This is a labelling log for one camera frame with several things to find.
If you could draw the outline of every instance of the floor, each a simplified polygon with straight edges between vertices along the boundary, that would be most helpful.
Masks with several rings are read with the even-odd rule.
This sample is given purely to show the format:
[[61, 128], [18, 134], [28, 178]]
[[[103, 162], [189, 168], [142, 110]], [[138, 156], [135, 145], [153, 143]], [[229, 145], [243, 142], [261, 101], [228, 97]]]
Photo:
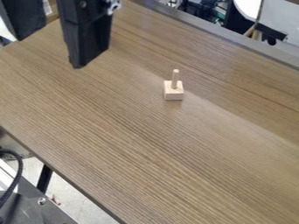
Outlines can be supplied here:
[[[17, 168], [16, 161], [7, 162], [13, 169]], [[43, 164], [36, 158], [24, 159], [23, 176], [36, 185]], [[65, 182], [54, 173], [46, 193], [49, 198], [55, 198], [59, 207], [69, 214], [79, 224], [117, 224], [108, 214], [97, 207], [93, 202]]]

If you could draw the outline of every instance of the small wooden cube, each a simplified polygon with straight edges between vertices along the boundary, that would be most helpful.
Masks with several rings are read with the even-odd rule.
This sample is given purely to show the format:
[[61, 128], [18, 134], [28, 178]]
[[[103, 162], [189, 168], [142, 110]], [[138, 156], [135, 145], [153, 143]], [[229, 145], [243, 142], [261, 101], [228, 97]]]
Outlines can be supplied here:
[[164, 99], [166, 101], [182, 101], [184, 98], [183, 82], [177, 82], [177, 88], [171, 87], [171, 80], [164, 81]]

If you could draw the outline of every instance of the wooden table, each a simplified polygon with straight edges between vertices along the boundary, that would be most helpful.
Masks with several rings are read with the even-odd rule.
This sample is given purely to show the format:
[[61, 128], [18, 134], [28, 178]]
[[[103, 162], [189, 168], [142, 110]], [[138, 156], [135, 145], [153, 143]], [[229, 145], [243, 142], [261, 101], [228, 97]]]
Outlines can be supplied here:
[[299, 223], [296, 69], [128, 1], [89, 66], [54, 22], [0, 67], [0, 125], [118, 221]]

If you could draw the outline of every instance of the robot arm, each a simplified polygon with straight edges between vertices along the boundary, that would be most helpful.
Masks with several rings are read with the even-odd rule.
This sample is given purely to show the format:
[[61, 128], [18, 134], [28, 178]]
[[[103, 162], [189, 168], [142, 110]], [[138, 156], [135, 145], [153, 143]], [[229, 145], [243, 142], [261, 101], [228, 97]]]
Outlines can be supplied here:
[[[109, 47], [113, 12], [121, 0], [57, 0], [69, 59], [81, 68]], [[22, 40], [45, 26], [43, 0], [0, 0], [0, 15]]]

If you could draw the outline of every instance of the white machine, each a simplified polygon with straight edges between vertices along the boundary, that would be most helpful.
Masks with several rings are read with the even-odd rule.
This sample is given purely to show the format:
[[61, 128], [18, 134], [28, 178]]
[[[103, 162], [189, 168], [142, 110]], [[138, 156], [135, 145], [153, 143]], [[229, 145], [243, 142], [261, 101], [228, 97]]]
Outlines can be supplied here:
[[[242, 16], [255, 21], [261, 0], [233, 0]], [[260, 23], [287, 34], [284, 42], [299, 46], [299, 4], [286, 0], [265, 0]]]

